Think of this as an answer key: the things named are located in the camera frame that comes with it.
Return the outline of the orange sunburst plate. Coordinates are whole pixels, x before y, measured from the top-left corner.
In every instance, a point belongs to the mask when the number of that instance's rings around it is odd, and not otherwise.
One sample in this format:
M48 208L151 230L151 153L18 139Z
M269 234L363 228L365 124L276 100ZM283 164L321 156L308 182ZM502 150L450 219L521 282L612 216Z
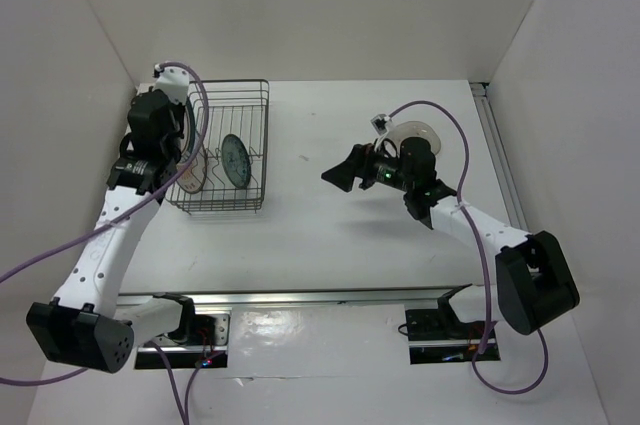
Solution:
M176 184L187 194L199 193L204 188L207 170L207 155L200 150L189 166L186 166L186 162L177 165L177 171L181 172L181 176Z

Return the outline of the blue patterned plate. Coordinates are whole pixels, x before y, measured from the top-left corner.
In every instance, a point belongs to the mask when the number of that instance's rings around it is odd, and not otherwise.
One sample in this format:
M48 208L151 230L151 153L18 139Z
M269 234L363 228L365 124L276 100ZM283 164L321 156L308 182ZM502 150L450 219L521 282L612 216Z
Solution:
M251 179L251 162L249 153L241 141L234 135L224 137L221 146L223 170L237 189L247 189Z

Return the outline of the teal red rimmed plate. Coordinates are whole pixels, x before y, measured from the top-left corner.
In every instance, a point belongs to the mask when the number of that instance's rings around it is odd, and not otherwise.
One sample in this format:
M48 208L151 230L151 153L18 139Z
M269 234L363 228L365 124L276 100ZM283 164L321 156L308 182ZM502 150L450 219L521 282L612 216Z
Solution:
M185 163L189 159L199 138L194 109L190 99L187 99L185 105L185 124L183 135L180 163Z

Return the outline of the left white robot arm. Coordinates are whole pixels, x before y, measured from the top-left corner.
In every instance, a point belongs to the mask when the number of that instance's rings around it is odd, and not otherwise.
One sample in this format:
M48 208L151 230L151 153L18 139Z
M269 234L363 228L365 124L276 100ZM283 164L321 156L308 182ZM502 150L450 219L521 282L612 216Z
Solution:
M133 254L178 172L189 106L185 92L150 89L132 99L96 234L51 300L33 303L26 316L49 361L116 373L135 348L158 336L184 344L196 335L195 305L183 295L155 294L116 311Z

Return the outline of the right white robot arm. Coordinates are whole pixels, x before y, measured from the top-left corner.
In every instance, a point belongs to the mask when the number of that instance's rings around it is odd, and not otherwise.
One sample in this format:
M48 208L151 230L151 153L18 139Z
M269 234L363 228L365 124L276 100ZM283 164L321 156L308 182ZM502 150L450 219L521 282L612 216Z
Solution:
M532 234L508 226L462 202L460 193L437 177L436 156L425 139L410 137L392 157L372 144L355 145L348 157L321 174L344 192L356 180L404 193L411 217L469 247L481 247L495 267L498 307L503 319L530 335L576 308L580 294L558 239L547 231Z

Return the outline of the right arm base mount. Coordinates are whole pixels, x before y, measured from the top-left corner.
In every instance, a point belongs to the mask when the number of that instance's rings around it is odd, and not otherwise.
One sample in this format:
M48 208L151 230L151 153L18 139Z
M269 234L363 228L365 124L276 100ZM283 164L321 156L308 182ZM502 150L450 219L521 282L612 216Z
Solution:
M484 320L463 322L450 301L470 287L463 285L446 292L434 308L408 309L397 331L407 338L411 365L471 362L485 329Z

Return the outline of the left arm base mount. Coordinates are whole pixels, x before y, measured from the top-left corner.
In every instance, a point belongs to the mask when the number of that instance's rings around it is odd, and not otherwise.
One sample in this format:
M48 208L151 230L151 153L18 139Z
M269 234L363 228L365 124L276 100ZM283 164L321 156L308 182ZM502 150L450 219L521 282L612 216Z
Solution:
M173 369L223 369L228 366L230 325L228 311L198 311L185 341L160 335L152 342L164 352Z

